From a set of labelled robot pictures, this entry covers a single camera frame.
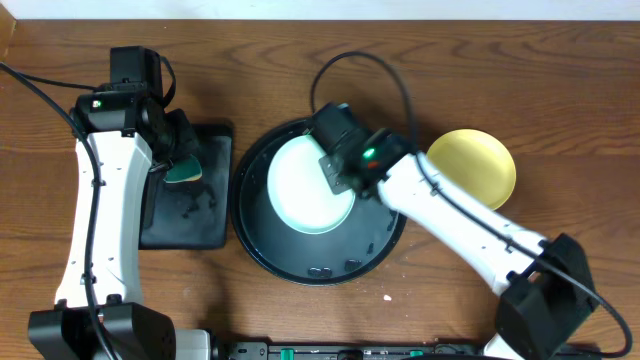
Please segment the light blue plate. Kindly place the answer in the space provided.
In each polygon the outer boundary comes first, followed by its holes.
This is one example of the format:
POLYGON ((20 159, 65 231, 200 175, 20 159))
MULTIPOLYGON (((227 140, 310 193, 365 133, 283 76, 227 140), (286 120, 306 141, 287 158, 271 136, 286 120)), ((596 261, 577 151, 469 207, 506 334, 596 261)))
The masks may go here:
POLYGON ((290 228, 310 235, 329 232, 349 215, 355 194, 332 192, 320 165, 326 155, 309 135, 288 140, 268 168, 267 192, 279 218, 290 228))

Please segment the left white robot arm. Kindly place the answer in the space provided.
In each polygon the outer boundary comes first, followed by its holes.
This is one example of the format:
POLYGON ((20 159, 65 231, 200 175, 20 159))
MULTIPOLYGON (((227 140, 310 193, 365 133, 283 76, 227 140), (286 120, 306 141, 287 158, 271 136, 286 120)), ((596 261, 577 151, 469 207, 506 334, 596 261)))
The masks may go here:
POLYGON ((142 46, 110 51, 110 80, 64 118, 77 139, 78 196, 69 258, 54 307, 28 336, 46 359, 209 359, 202 329, 184 330, 143 304, 139 241, 149 174, 193 161, 195 131, 162 86, 168 60, 142 46))

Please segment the yellow plate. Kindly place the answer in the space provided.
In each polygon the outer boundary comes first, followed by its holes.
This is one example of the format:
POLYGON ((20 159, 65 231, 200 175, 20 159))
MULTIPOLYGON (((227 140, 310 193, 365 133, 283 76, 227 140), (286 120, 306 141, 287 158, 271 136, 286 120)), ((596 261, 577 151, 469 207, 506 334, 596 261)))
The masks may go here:
POLYGON ((486 132, 450 131, 434 141, 427 158, 448 179, 492 210, 504 205, 514 191, 514 159, 497 138, 486 132))

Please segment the green yellow sponge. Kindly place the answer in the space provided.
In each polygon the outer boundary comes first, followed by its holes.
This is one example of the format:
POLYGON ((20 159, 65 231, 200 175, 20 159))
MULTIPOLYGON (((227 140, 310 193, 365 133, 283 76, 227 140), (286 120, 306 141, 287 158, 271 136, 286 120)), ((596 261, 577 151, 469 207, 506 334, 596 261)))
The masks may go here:
POLYGON ((202 167, 197 157, 189 155, 173 164, 166 172, 164 182, 168 184, 194 182, 202 177, 202 173, 202 167))

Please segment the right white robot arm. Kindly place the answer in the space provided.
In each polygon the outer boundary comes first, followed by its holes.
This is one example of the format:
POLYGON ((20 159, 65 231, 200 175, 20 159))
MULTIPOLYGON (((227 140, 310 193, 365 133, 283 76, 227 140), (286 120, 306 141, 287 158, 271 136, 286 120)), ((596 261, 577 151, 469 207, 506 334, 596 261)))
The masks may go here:
POLYGON ((471 266, 499 298, 496 358, 568 356, 565 344, 596 310, 583 248, 566 234, 550 241, 475 200, 404 137, 372 132, 345 106, 312 115, 310 134, 325 151, 320 165, 333 191, 375 196, 415 221, 471 266))

